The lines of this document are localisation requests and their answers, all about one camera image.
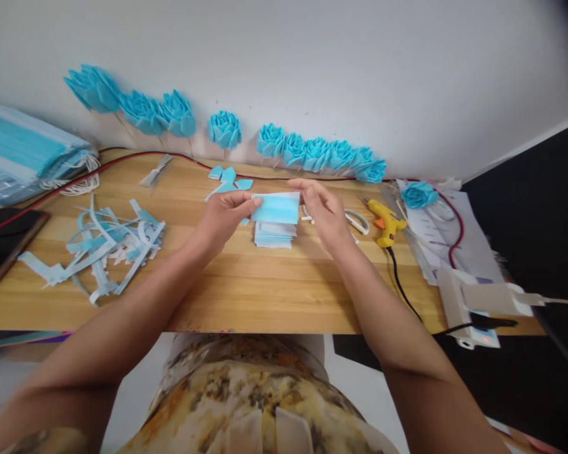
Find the blue flower on stick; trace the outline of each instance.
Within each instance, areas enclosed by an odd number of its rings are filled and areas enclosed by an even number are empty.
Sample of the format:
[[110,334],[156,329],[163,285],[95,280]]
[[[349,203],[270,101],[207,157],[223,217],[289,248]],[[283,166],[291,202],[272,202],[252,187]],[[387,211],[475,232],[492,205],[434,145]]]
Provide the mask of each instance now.
[[424,208],[436,202],[439,194],[427,182],[412,182],[402,191],[402,200],[410,209]]
[[353,153],[354,157],[351,162],[347,164],[347,167],[355,170],[356,172],[367,168],[374,162],[373,152],[368,147],[356,148],[355,150],[353,150]]
[[330,146],[319,137],[305,142],[305,156],[303,157],[303,170],[306,172],[319,172],[328,163]]
[[101,114],[120,110],[120,89],[114,80],[96,66],[82,65],[82,71],[69,71],[63,78],[84,107]]
[[285,138],[282,128],[276,128],[273,123],[270,123],[269,126],[263,125],[259,131],[257,152],[263,158],[277,158],[282,152]]
[[234,114],[222,110],[210,117],[208,137],[223,149],[234,149],[242,142],[240,122]]
[[355,152],[347,141],[332,142],[329,146],[330,156],[328,161],[328,168],[334,170],[341,170],[349,165],[355,157]]
[[177,90],[173,90],[172,95],[164,94],[158,119],[173,136],[190,138],[196,133],[196,119],[189,101]]
[[160,105],[142,93],[133,90],[130,96],[120,96],[120,107],[124,118],[139,131],[148,136],[161,136],[164,127],[160,122]]
[[301,164],[305,156],[305,142],[303,137],[296,133],[286,137],[284,140],[284,147],[282,149],[282,161],[286,166]]
[[385,176],[385,160],[375,160],[369,166],[357,171],[355,177],[368,183],[380,183]]

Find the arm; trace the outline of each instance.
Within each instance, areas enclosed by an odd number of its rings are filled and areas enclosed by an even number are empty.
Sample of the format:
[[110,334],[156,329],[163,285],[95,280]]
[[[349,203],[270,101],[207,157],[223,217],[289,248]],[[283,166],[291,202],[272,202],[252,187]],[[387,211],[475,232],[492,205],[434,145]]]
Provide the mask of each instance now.
[[341,199],[312,180],[291,180],[333,257],[366,342],[381,366],[413,453],[508,453],[456,370],[417,317],[356,246]]
[[210,197],[185,245],[55,350],[0,412],[0,450],[42,429],[73,427],[99,452],[122,379],[143,359],[240,221],[261,205],[244,191]]

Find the red and black wire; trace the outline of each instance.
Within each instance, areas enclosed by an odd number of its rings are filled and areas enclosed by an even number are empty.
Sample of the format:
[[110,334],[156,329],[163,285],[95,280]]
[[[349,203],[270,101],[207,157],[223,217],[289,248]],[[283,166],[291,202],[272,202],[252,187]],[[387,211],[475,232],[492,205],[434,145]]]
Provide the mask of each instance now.
[[[115,150],[115,149],[121,149],[121,150],[127,150],[127,148],[122,148],[122,147],[109,147],[109,148],[104,148],[102,149],[99,153],[103,154],[106,153],[108,151],[111,150]],[[131,153],[131,154],[127,154],[125,156],[121,156],[120,158],[116,158],[112,161],[109,161],[108,163],[105,163],[101,166],[99,166],[97,169],[92,170],[84,175],[81,175],[80,177],[74,178],[73,180],[69,181],[68,183],[65,183],[64,185],[50,190],[48,192],[46,192],[45,194],[43,194],[42,196],[40,196],[38,199],[34,200],[33,202],[29,203],[28,205],[26,205],[25,207],[23,207],[21,209],[21,211],[19,213],[17,213],[16,215],[14,215],[12,218],[9,218],[7,220],[5,220],[4,222],[0,223],[0,229],[8,224],[10,224],[11,222],[13,222],[14,220],[20,218],[21,216],[23,216],[25,213],[33,210],[34,208],[38,207],[39,205],[41,205],[42,203],[44,203],[45,201],[47,201],[48,199],[50,199],[51,197],[57,195],[58,193],[60,193],[62,190],[67,189],[68,187],[71,187],[77,183],[80,183],[81,181],[86,180],[89,177],[92,177],[93,175],[96,175],[98,173],[103,172],[104,170],[107,170],[108,168],[126,161],[128,159],[131,158],[135,158],[137,156],[148,156],[151,154],[170,154],[171,156],[176,156],[179,158],[183,158],[187,161],[193,162],[197,165],[199,165],[202,168],[205,168],[207,170],[212,170],[213,168],[203,164],[193,158],[190,158],[188,156],[185,156],[184,154],[179,154],[179,153],[169,153],[167,151],[140,151],[139,153]],[[290,178],[287,177],[256,177],[253,175],[242,175],[239,174],[240,177],[245,177],[245,178],[252,178],[255,180],[280,180],[280,181],[286,181],[286,180],[290,180]],[[312,178],[313,180],[318,180],[318,181],[347,181],[347,180],[355,180],[355,177],[334,177],[334,178]],[[390,178],[385,178],[383,181],[391,181]],[[448,200],[448,198],[446,198],[441,192],[439,192],[440,197],[442,198],[442,200],[444,202],[446,202],[446,204],[453,210],[454,214],[456,215],[457,219],[459,220],[459,227],[460,227],[460,233],[459,233],[459,237],[458,239],[454,242],[454,244],[450,247],[449,251],[448,251],[448,259],[450,260],[450,265],[452,266],[452,268],[456,269],[456,263],[454,261],[454,257],[453,257],[453,252],[456,248],[458,248],[459,244],[461,243],[461,241],[463,241],[463,237],[464,237],[464,224],[463,224],[463,219],[461,218],[461,215],[459,214],[459,212],[457,211],[457,209],[454,207],[454,205]]]

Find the mask ear loop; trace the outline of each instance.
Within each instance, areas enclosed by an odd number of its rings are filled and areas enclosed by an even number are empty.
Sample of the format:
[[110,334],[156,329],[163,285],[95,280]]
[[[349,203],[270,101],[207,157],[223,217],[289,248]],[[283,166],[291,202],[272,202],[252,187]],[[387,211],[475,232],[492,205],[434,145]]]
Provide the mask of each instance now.
[[[100,165],[101,163],[99,162],[99,160],[96,157],[94,157],[92,154],[84,156],[80,160],[80,162],[76,165],[63,163],[63,167],[68,167],[68,168],[80,168],[82,166],[86,166],[86,169],[89,172],[98,169]],[[63,186],[66,183],[69,183],[69,180],[41,181],[40,187],[46,190],[58,189],[60,186]],[[92,177],[82,180],[78,184],[75,184],[73,186],[68,187],[67,189],[62,190],[61,194],[70,195],[70,196],[86,194],[88,192],[97,189],[100,184],[101,180],[99,179],[99,174],[96,174],[93,175]]]

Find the black phone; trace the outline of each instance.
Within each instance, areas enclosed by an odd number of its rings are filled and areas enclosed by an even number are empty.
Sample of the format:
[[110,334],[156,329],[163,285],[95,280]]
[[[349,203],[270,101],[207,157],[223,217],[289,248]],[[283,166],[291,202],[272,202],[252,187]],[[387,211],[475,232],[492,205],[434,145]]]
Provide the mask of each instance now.
[[[19,214],[18,208],[0,208],[0,224]],[[33,237],[48,221],[50,214],[45,211],[28,211],[19,218],[0,227],[0,279],[30,243]]]

